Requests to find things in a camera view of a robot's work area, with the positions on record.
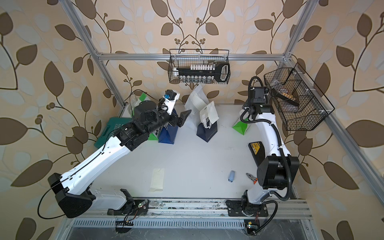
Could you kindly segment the white bag back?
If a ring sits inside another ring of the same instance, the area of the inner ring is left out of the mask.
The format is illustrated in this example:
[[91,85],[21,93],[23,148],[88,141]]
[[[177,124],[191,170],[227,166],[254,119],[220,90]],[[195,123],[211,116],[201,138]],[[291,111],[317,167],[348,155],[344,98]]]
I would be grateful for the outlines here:
[[191,92],[185,103],[185,109],[191,110],[191,114],[188,116],[185,126],[196,132],[198,125],[201,123],[200,111],[208,104],[209,100],[203,91],[203,87],[201,85],[197,86]]

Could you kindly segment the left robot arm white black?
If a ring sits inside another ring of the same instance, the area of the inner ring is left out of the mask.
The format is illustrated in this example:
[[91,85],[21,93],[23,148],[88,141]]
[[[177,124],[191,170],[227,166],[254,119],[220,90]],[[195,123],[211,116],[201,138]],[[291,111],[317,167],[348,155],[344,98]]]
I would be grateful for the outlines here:
[[137,209],[126,189],[111,194],[91,187],[94,180],[112,164],[149,139],[151,133],[165,125],[182,127],[191,110],[174,113],[175,101],[162,99],[160,105],[143,101],[134,109],[131,122],[115,130],[106,143],[82,163],[60,175],[48,178],[51,191],[64,216],[72,219],[88,210],[108,210],[114,215],[130,215]]

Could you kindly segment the blue takeaway bag white handles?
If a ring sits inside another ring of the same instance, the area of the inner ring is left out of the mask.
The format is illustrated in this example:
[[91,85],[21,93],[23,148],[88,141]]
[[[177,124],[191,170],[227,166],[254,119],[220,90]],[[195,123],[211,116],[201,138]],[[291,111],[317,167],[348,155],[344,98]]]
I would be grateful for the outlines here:
[[161,121],[163,123],[163,127],[158,136],[159,143],[173,145],[175,143],[179,127],[177,125],[172,126],[170,123],[166,123],[164,118],[162,118]]

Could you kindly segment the light blue stapler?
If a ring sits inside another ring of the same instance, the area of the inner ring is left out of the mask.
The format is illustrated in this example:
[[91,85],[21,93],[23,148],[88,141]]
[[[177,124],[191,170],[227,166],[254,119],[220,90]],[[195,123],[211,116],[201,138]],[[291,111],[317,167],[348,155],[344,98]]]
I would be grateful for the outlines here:
[[228,181],[230,183],[232,183],[235,180],[235,174],[236,174],[235,171],[230,171],[230,174],[229,174],[229,177],[228,177]]

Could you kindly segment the small dark navy bag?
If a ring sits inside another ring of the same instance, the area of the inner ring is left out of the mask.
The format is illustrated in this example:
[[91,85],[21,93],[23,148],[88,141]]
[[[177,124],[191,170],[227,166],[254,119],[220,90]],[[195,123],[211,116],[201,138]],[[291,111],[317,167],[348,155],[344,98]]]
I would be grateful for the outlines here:
[[137,102],[136,96],[131,95],[129,97],[129,106],[128,106],[128,111],[129,111],[131,117],[134,116],[134,108],[135,108],[136,102]]

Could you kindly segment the green white cool tea bag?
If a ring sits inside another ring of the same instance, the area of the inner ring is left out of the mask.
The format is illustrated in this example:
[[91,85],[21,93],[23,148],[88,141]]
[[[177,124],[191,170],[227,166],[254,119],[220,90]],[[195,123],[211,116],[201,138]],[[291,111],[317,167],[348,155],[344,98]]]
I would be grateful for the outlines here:
[[144,130],[147,130],[150,124],[157,122],[158,106],[150,97],[144,93],[137,91],[140,96],[134,108],[134,122]]

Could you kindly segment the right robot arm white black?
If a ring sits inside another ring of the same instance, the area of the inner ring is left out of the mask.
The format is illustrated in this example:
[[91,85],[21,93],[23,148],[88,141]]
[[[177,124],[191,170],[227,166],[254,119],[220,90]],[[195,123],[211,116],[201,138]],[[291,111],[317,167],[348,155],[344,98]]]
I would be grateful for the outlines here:
[[243,105],[240,121],[256,124],[265,158],[257,164],[258,181],[247,190],[247,204],[261,205],[268,197],[276,196],[281,201],[291,197],[293,181],[299,168],[299,159],[286,148],[276,123],[272,104],[268,101],[269,89],[254,76],[248,83],[248,98]]

